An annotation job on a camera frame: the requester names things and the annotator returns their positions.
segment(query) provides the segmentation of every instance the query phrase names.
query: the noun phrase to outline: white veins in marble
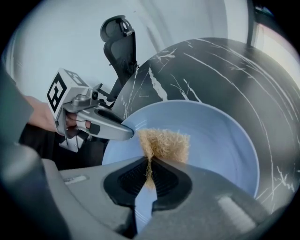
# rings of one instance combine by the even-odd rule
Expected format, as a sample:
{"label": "white veins in marble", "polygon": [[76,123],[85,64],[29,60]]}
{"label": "white veins in marble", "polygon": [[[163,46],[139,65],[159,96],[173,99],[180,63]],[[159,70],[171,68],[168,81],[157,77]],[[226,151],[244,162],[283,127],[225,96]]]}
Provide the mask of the white veins in marble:
{"label": "white veins in marble", "polygon": [[255,108],[253,107],[253,105],[251,104],[251,102],[249,101],[249,99],[245,96],[245,94],[244,93],[242,93],[240,90],[239,90],[239,88],[234,84],[234,83],[232,83],[227,77],[225,77],[224,75],[222,75],[219,71],[217,71],[216,69],[214,69],[212,66],[210,66],[210,65],[208,65],[208,64],[206,64],[206,63],[204,63],[204,62],[202,62],[201,60],[199,60],[199,59],[197,59],[197,58],[195,58],[195,57],[193,57],[193,56],[191,56],[191,55],[189,55],[189,54],[187,54],[187,53],[183,53],[184,55],[187,55],[188,57],[190,57],[190,58],[192,58],[192,59],[194,59],[194,60],[196,60],[197,62],[200,62],[201,64],[203,64],[203,65],[205,65],[205,66],[207,66],[207,67],[209,67],[210,69],[212,69],[213,71],[215,71],[216,73],[218,73],[222,78],[224,78],[225,80],[227,80],[245,99],[246,99],[246,101],[250,104],[250,106],[251,106],[251,108],[253,109],[253,111],[255,112],[255,114],[256,114],[256,116],[257,116],[257,118],[258,118],[258,121],[259,121],[259,123],[260,123],[260,125],[261,125],[261,127],[262,127],[262,129],[263,129],[263,125],[262,125],[262,121],[261,121],[261,119],[260,119],[260,117],[258,116],[258,113],[256,112],[256,110],[255,110]]}
{"label": "white veins in marble", "polygon": [[296,106],[295,109],[296,109],[297,114],[295,113],[295,116],[296,116],[297,121],[299,122],[299,119],[298,119],[299,110],[297,108],[297,105],[295,104],[295,102],[294,102],[293,98],[291,97],[291,95],[289,94],[289,92],[286,92],[286,93],[287,93],[289,99],[291,100],[293,106]]}
{"label": "white veins in marble", "polygon": [[296,92],[296,94],[297,94],[297,96],[298,96],[298,98],[300,99],[300,96],[299,96],[299,93],[298,93],[298,91],[292,86],[292,88],[294,89],[294,91]]}
{"label": "white veins in marble", "polygon": [[168,94],[163,89],[160,82],[154,77],[154,75],[152,73],[152,70],[151,70],[151,67],[149,67],[148,73],[149,73],[149,76],[150,76],[150,79],[151,79],[151,82],[152,82],[153,89],[156,91],[157,95],[163,101],[167,101],[168,100]]}
{"label": "white veins in marble", "polygon": [[173,75],[173,74],[170,74],[170,75],[171,75],[171,76],[174,78],[174,80],[176,81],[177,86],[174,85],[174,84],[170,84],[170,85],[174,86],[175,88],[178,88],[179,91],[180,91],[180,93],[181,93],[181,95],[183,96],[183,98],[184,98],[185,100],[189,100],[188,97],[187,97],[188,92],[185,93],[184,90],[180,87],[180,85],[179,85],[177,79],[174,77],[174,75]]}
{"label": "white veins in marble", "polygon": [[202,102],[199,97],[196,95],[195,91],[189,86],[189,83],[187,83],[187,81],[185,79],[183,79],[183,81],[187,84],[188,89],[193,93],[193,95],[195,96],[195,98],[198,100],[198,102]]}
{"label": "white veins in marble", "polygon": [[268,200],[269,197],[273,196],[273,192],[280,186],[282,185],[282,182],[279,183],[276,187],[274,187],[273,191],[261,202],[261,204],[263,204],[265,201]]}
{"label": "white veins in marble", "polygon": [[131,101],[131,97],[132,97],[132,93],[133,93],[133,90],[135,89],[135,80],[133,81],[133,85],[132,85],[132,90],[131,90],[131,93],[129,94],[129,100],[128,100],[128,103],[125,105],[125,112],[124,112],[124,117],[123,118],[127,118],[128,116],[128,108],[129,108],[129,104],[130,104],[130,101]]}
{"label": "white veins in marble", "polygon": [[136,75],[137,75],[138,71],[139,71],[139,67],[136,67],[136,69],[135,69],[135,79],[136,79]]}
{"label": "white veins in marble", "polygon": [[135,99],[137,93],[138,93],[138,92],[140,91],[140,89],[142,88],[142,85],[143,85],[143,83],[144,83],[146,77],[148,76],[148,74],[149,74],[149,72],[145,75],[144,79],[142,80],[142,83],[141,83],[140,87],[139,87],[138,90],[135,92],[135,95],[133,96],[132,101],[131,101],[131,105],[132,105],[133,100]]}
{"label": "white veins in marble", "polygon": [[252,78],[261,88],[262,88],[262,90],[274,101],[274,103],[278,106],[278,108],[280,109],[280,111],[281,111],[281,113],[283,114],[283,116],[284,116],[284,118],[285,118],[285,120],[286,120],[286,122],[287,122],[287,124],[289,125],[289,127],[290,127],[290,129],[291,129],[291,126],[290,126],[290,123],[289,123],[289,121],[288,121],[288,119],[287,119],[287,117],[286,117],[286,115],[285,115],[285,113],[284,113],[284,111],[282,110],[282,108],[281,108],[281,106],[279,105],[279,103],[276,101],[276,99],[259,83],[259,81],[255,78],[255,77],[253,77],[250,73],[248,73],[247,71],[245,71],[245,69],[244,68],[240,68],[240,67],[238,67],[237,65],[235,65],[235,64],[233,64],[232,62],[230,62],[230,61],[228,61],[228,60],[226,60],[226,59],[224,59],[224,58],[222,58],[222,57],[220,57],[220,56],[218,56],[218,55],[216,55],[216,54],[213,54],[212,53],[212,55],[214,55],[214,56],[216,56],[216,57],[218,57],[218,58],[220,58],[220,59],[222,59],[223,61],[226,61],[226,62],[228,62],[229,64],[231,64],[231,65],[233,65],[233,66],[235,66],[235,68],[233,68],[232,70],[240,70],[240,71],[242,71],[242,72],[244,72],[244,73],[246,73],[247,75],[248,75],[248,78]]}
{"label": "white veins in marble", "polygon": [[283,186],[287,187],[287,189],[291,190],[293,193],[295,192],[295,188],[294,188],[294,185],[293,184],[289,184],[289,183],[286,183],[286,177],[287,177],[287,174],[283,177],[283,174],[282,172],[280,171],[279,167],[277,167],[277,170],[280,174],[280,178],[277,178],[275,180],[279,180],[281,181],[281,183],[283,184]]}
{"label": "white veins in marble", "polygon": [[148,98],[149,95],[141,96],[141,94],[139,94],[139,97],[140,97],[140,98]]}
{"label": "white veins in marble", "polygon": [[127,103],[125,103],[123,95],[121,96],[121,102],[122,102],[123,106],[125,107],[123,118],[127,118]]}
{"label": "white veins in marble", "polygon": [[191,43],[190,43],[189,41],[185,41],[185,42],[187,42],[187,45],[188,45],[189,47],[194,48],[194,47],[191,45]]}
{"label": "white veins in marble", "polygon": [[269,188],[266,188],[261,194],[259,194],[258,197],[256,197],[256,200],[259,199]]}
{"label": "white veins in marble", "polygon": [[275,89],[275,91],[277,92],[277,94],[279,95],[279,97],[281,98],[281,100],[283,101],[283,103],[284,103],[284,105],[285,105],[287,111],[288,111],[289,114],[290,114],[291,119],[293,120],[293,116],[292,116],[292,114],[291,114],[289,108],[287,107],[286,102],[283,100],[281,94],[278,92],[277,88],[280,90],[280,92],[282,93],[282,95],[286,98],[286,100],[287,100],[288,103],[290,104],[291,108],[293,109],[294,114],[296,115],[294,106],[293,106],[293,104],[291,103],[289,97],[287,96],[287,94],[285,93],[285,91],[280,87],[280,85],[275,81],[275,79],[274,79],[270,74],[268,74],[261,66],[259,66],[259,65],[258,65],[257,63],[255,63],[254,61],[252,61],[252,60],[246,58],[245,56],[239,54],[238,52],[234,51],[234,50],[231,49],[231,48],[227,49],[227,48],[225,48],[225,47],[219,46],[219,45],[217,45],[217,44],[215,44],[215,43],[212,43],[212,42],[210,42],[210,41],[207,41],[207,40],[204,40],[204,39],[201,39],[201,38],[197,38],[196,40],[198,40],[198,41],[203,41],[203,42],[207,42],[207,43],[212,44],[213,46],[217,46],[217,47],[219,47],[219,48],[222,48],[222,49],[224,49],[224,50],[226,50],[226,51],[228,51],[228,52],[234,54],[235,56],[239,57],[240,59],[244,60],[244,61],[247,62],[248,64],[252,65],[252,67],[249,66],[249,65],[247,65],[247,67],[252,68],[253,70],[257,71],[258,73],[260,73],[262,76],[265,77],[265,79],[271,84],[271,86]]}
{"label": "white veins in marble", "polygon": [[273,198],[274,198],[274,165],[273,165],[273,156],[272,156],[271,145],[270,145],[270,142],[269,142],[268,133],[267,133],[267,130],[266,130],[266,127],[265,127],[264,123],[262,123],[262,126],[263,126],[264,132],[266,134],[267,143],[268,143],[268,147],[269,147],[269,153],[270,153],[271,179],[272,179],[272,201],[273,201]]}
{"label": "white veins in marble", "polygon": [[271,214],[272,214],[272,213],[273,213],[273,211],[274,211],[274,207],[275,207],[275,204],[273,204],[273,207],[272,207]]}
{"label": "white veins in marble", "polygon": [[[170,52],[169,54],[166,54],[166,55],[162,55],[162,56],[159,56],[158,54],[156,54],[155,56],[158,58],[159,62],[162,64],[162,67],[161,69],[158,71],[158,73],[160,73],[161,70],[164,69],[164,67],[169,63],[170,61],[170,58],[176,58],[175,55],[173,55],[173,53],[177,50],[177,48],[175,48],[172,52]],[[165,58],[166,59],[166,63],[164,64],[162,62],[162,58]]]}

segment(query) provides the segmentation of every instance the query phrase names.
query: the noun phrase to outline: white wall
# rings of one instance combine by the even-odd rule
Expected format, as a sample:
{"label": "white wall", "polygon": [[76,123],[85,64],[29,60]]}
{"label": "white wall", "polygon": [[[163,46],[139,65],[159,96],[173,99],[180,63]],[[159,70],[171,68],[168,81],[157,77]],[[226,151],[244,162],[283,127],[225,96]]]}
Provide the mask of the white wall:
{"label": "white wall", "polygon": [[24,94],[45,101],[45,93],[58,68],[75,71],[91,86],[104,83],[104,90],[109,91],[117,75],[103,53],[99,30],[106,19],[115,15],[127,15],[139,29],[136,33],[139,62],[156,53],[144,37],[146,32],[140,21],[134,14],[128,14],[130,10],[124,2],[89,0],[88,3],[45,1],[21,25],[14,49],[14,78]]}
{"label": "white wall", "polygon": [[278,62],[300,88],[300,58],[294,47],[272,29],[258,24],[252,46]]}
{"label": "white wall", "polygon": [[247,42],[248,6],[247,0],[225,0],[228,39]]}
{"label": "white wall", "polygon": [[7,69],[23,94],[45,101],[58,68],[110,91],[117,75],[103,53],[99,30],[115,15],[125,15],[135,29],[139,64],[180,41],[227,37],[222,0],[47,0],[8,45]]}

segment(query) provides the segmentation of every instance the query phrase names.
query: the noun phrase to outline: black marble surface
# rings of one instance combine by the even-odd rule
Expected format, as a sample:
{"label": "black marble surface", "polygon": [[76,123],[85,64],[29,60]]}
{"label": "black marble surface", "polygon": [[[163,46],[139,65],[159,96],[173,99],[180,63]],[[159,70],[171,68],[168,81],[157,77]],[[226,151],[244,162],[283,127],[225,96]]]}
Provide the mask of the black marble surface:
{"label": "black marble surface", "polygon": [[259,158],[257,200],[269,212],[291,201],[300,182],[300,90],[277,62],[233,40],[181,42],[146,61],[113,110],[126,118],[172,99],[203,102],[236,119]]}

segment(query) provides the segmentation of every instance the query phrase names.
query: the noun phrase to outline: chair backrest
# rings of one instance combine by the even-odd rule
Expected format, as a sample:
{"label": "chair backrest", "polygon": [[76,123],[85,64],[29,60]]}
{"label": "chair backrest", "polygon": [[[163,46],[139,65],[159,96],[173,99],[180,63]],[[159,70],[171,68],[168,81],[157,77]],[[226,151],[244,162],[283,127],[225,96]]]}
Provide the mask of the chair backrest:
{"label": "chair backrest", "polygon": [[105,42],[104,54],[115,69],[122,87],[134,74],[135,31],[124,15],[107,19],[101,26],[100,36]]}

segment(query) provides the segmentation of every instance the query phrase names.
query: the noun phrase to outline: finger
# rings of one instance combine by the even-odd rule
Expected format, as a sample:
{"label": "finger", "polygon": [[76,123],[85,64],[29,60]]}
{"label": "finger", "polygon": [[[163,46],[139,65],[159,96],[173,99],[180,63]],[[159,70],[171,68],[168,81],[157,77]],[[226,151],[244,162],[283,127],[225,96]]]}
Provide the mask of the finger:
{"label": "finger", "polygon": [[90,121],[86,121],[86,122],[85,122],[85,126],[86,126],[86,128],[89,129],[89,128],[90,128]]}
{"label": "finger", "polygon": [[70,112],[66,113],[66,127],[67,128],[74,127],[77,125],[76,117],[77,117],[77,115],[75,113],[70,113]]}

